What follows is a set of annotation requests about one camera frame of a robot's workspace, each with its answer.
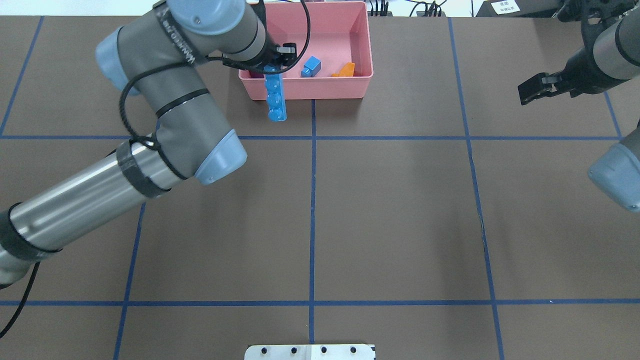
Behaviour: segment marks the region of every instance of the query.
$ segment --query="blue line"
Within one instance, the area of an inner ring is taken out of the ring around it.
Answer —
[[[19,300],[0,300],[0,306],[17,306]],[[122,306],[122,301],[29,300],[25,306]]]
[[[318,140],[466,140],[466,136],[318,136]]]
[[[238,136],[240,140],[311,140],[311,136]]]
[[[526,299],[496,300],[498,305],[640,304],[640,299]]]
[[[244,306],[308,306],[306,300],[276,300],[276,301],[129,301],[129,307],[174,307],[174,306],[211,306],[211,307],[244,307]]]
[[[6,107],[6,111],[2,119],[2,124],[0,125],[0,135],[4,133],[4,127],[6,126],[7,121],[9,121],[9,115],[11,114],[11,108],[13,107],[13,102],[15,101],[15,97],[18,95],[18,89],[20,88],[22,77],[24,76],[24,73],[27,70],[27,65],[29,64],[29,59],[31,58],[31,53],[33,52],[33,48],[36,46],[36,40],[38,39],[38,34],[40,34],[40,29],[42,29],[43,21],[44,21],[44,16],[41,16],[40,21],[38,21],[38,27],[36,28],[36,32],[33,34],[33,38],[31,39],[31,45],[29,46],[29,51],[27,51],[27,56],[24,59],[24,62],[22,63],[22,69],[20,70],[20,75],[18,75],[18,80],[16,80],[15,86],[13,87],[13,93],[11,94],[11,99],[9,99],[9,105]]]
[[[136,267],[136,258],[138,257],[138,245],[140,244],[140,234],[142,233],[142,218],[145,216],[147,203],[140,206],[140,215],[138,215],[138,228],[136,229],[136,239],[133,242],[133,251],[131,253],[131,263],[129,264],[129,275],[127,276],[127,286],[124,291],[124,301],[122,302],[122,312],[120,313],[120,325],[118,326],[118,337],[116,338],[116,347],[113,351],[113,360],[118,360],[120,356],[120,345],[122,344],[122,334],[124,333],[124,324],[127,319],[127,306],[129,302],[129,294],[131,293],[131,283],[133,282],[133,271]]]
[[[618,137],[622,137],[620,133],[620,126],[618,126],[618,118],[616,117],[616,112],[613,110],[613,105],[611,104],[611,99],[609,98],[609,93],[604,92],[604,99],[607,101],[607,107],[609,107],[609,113],[611,114],[611,119],[613,120],[613,126],[616,128],[616,134]]]
[[[500,330],[500,319],[498,314],[498,306],[495,303],[495,289],[493,287],[493,276],[491,272],[491,262],[489,260],[489,246],[486,242],[486,231],[484,228],[484,217],[482,213],[482,204],[480,202],[480,190],[478,188],[477,176],[476,176],[476,164],[474,163],[473,148],[471,146],[471,138],[469,132],[469,124],[467,121],[467,107],[465,106],[465,97],[462,92],[462,80],[460,77],[460,66],[458,65],[458,54],[456,52],[456,38],[453,33],[453,22],[451,18],[447,18],[449,21],[449,34],[451,36],[451,50],[453,52],[453,64],[456,69],[456,81],[458,82],[458,97],[460,98],[460,110],[462,112],[462,121],[465,126],[465,136],[467,137],[467,153],[469,156],[469,165],[471,166],[471,178],[474,184],[474,193],[476,195],[476,208],[478,217],[480,218],[480,226],[482,230],[482,242],[484,247],[484,264],[486,267],[486,277],[489,282],[489,295],[492,301],[493,310],[493,324],[495,326],[495,337],[498,344],[498,355],[500,360],[504,360],[504,349],[502,346],[502,331]]]
[[[464,306],[492,305],[491,300],[316,300],[316,306]]]
[[[547,141],[547,140],[570,140],[570,141],[610,141],[620,140],[618,136],[470,136],[471,140],[525,140],[525,141]]]
[[[127,135],[3,135],[7,140],[127,140]]]
[[[311,100],[311,217],[309,241],[309,343],[316,342],[316,101]]]

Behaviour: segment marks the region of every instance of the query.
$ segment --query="blue toy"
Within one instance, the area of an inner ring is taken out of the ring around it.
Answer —
[[[279,70],[274,66],[267,65],[266,71]],[[284,84],[282,74],[265,75],[264,86],[267,88],[267,104],[269,104],[269,119],[271,121],[287,120],[287,106],[284,101]]]
[[[322,63],[315,56],[311,56],[305,63],[305,67],[302,68],[300,76],[303,78],[312,78],[317,75],[322,67]]]

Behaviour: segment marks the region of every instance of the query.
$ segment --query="white bracket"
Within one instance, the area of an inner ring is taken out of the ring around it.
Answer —
[[[254,345],[244,360],[376,360],[375,345]]]

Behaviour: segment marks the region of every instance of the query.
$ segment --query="pink box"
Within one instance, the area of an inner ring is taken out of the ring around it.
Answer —
[[[277,44],[295,42],[302,50],[307,36],[307,18],[298,3],[266,3],[267,30]],[[359,99],[364,97],[371,77],[371,38],[367,6],[362,1],[307,3],[311,18],[311,38],[305,55],[296,66],[283,73],[285,98]],[[301,78],[305,62],[315,56],[322,69],[314,78]],[[355,76],[333,78],[332,73],[353,62]],[[266,100],[264,76],[246,70],[238,73],[253,100]]]

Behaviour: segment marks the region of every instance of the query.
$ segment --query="sticker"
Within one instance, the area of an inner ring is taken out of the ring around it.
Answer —
[[[503,13],[515,13],[520,11],[520,8],[518,7],[518,4],[516,4],[515,0],[497,1],[496,3],[491,3],[491,6],[493,6],[495,13],[498,15]]]

